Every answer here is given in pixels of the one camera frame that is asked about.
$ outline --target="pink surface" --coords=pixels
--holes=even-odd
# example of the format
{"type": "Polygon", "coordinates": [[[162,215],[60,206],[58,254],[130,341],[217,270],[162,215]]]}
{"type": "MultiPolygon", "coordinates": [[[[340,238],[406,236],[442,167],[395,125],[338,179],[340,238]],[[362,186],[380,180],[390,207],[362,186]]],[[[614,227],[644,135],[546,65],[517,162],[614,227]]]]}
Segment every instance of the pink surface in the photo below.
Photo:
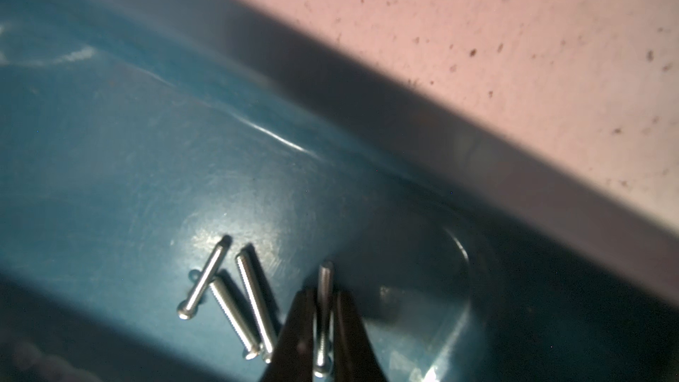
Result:
{"type": "Polygon", "coordinates": [[[679,0],[245,0],[679,231],[679,0]]]}

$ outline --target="circular indentation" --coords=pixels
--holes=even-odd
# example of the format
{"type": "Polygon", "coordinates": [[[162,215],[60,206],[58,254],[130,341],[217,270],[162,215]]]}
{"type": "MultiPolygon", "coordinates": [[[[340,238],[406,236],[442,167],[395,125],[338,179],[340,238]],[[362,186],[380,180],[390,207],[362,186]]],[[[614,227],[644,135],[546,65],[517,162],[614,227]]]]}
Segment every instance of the circular indentation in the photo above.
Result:
{"type": "Polygon", "coordinates": [[[198,282],[198,279],[200,279],[201,274],[202,273],[197,268],[194,268],[193,270],[191,270],[189,272],[189,280],[191,281],[191,283],[195,284],[196,282],[198,282]]]}

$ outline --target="pliers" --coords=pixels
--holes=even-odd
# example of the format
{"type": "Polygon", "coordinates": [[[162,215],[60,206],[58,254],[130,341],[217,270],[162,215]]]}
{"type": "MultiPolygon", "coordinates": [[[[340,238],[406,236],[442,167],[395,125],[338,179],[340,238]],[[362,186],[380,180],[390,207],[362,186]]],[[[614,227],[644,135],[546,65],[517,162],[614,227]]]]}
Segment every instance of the pliers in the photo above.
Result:
{"type": "MultiPolygon", "coordinates": [[[[316,293],[295,295],[278,343],[260,382],[310,382],[313,378],[316,293]]],[[[333,295],[333,351],[335,382],[386,382],[351,294],[333,295]]]]}

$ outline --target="screw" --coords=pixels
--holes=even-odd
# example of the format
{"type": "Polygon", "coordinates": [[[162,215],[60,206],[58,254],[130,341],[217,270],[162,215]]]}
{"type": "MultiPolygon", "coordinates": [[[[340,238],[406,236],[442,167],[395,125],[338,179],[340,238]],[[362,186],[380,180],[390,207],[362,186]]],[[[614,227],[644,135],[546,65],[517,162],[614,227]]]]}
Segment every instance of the screw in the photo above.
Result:
{"type": "Polygon", "coordinates": [[[316,357],[314,375],[326,377],[332,369],[330,360],[330,313],[333,297],[334,266],[325,261],[318,267],[318,292],[316,295],[316,357]]]}
{"type": "MultiPolygon", "coordinates": [[[[189,279],[192,282],[196,281],[199,277],[200,272],[198,270],[191,270],[189,272],[189,279]]],[[[245,346],[243,358],[245,360],[252,360],[257,357],[261,351],[259,338],[243,316],[238,304],[236,304],[236,300],[233,299],[233,295],[231,295],[220,276],[215,276],[212,282],[210,282],[210,290],[227,319],[229,319],[229,323],[231,323],[231,326],[236,331],[236,335],[238,335],[238,338],[240,338],[245,346]]]]}
{"type": "Polygon", "coordinates": [[[236,264],[240,271],[240,277],[243,279],[245,292],[248,295],[250,306],[255,315],[257,329],[259,330],[259,335],[261,336],[262,344],[264,346],[262,358],[268,364],[271,362],[271,355],[274,353],[276,331],[271,322],[271,315],[266,307],[264,295],[261,293],[259,281],[255,275],[255,269],[253,268],[248,250],[243,249],[236,255],[236,264]]]}
{"type": "Polygon", "coordinates": [[[226,249],[229,248],[229,240],[228,237],[224,237],[221,241],[216,243],[215,248],[210,254],[210,258],[208,258],[208,262],[205,263],[205,267],[203,267],[203,270],[200,273],[198,281],[193,285],[189,297],[185,301],[180,302],[179,306],[176,308],[176,313],[179,315],[180,319],[188,320],[196,314],[198,302],[208,288],[208,284],[215,277],[215,273],[226,255],[226,249]]]}

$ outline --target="machine screw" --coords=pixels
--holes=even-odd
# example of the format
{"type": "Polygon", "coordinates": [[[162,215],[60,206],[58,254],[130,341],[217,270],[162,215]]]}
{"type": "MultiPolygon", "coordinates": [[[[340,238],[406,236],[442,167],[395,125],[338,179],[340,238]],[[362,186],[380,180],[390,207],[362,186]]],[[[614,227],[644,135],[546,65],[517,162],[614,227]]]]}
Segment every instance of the machine screw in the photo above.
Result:
{"type": "Polygon", "coordinates": [[[252,307],[255,322],[257,323],[257,329],[259,330],[259,336],[261,337],[264,347],[262,358],[268,364],[271,362],[271,356],[274,352],[274,346],[276,345],[276,331],[274,330],[271,315],[267,309],[266,301],[264,301],[264,296],[261,293],[261,286],[255,275],[252,259],[250,258],[250,253],[247,249],[241,250],[238,255],[236,255],[236,264],[240,271],[240,277],[243,280],[248,301],[252,307]]]}
{"type": "Polygon", "coordinates": [[[334,266],[325,261],[318,268],[318,292],[316,297],[316,352],[314,357],[314,375],[326,377],[332,369],[330,360],[330,313],[333,297],[334,266]]]}
{"type": "MultiPolygon", "coordinates": [[[[189,272],[189,279],[192,282],[196,281],[199,277],[199,270],[191,270],[189,272]]],[[[238,335],[238,338],[240,338],[245,346],[243,358],[245,360],[252,360],[257,357],[262,348],[257,333],[250,327],[250,323],[243,316],[236,300],[233,299],[233,295],[231,295],[220,276],[215,276],[212,282],[210,282],[210,290],[227,319],[229,319],[229,323],[231,323],[236,335],[238,335]]]]}
{"type": "Polygon", "coordinates": [[[179,306],[176,308],[176,313],[179,315],[180,319],[188,320],[196,314],[198,303],[203,297],[203,293],[205,293],[210,282],[215,278],[215,273],[224,259],[228,248],[228,237],[224,237],[221,241],[216,243],[208,261],[205,263],[205,267],[203,267],[203,270],[200,273],[198,281],[193,285],[191,292],[189,292],[188,298],[180,302],[179,306]]]}

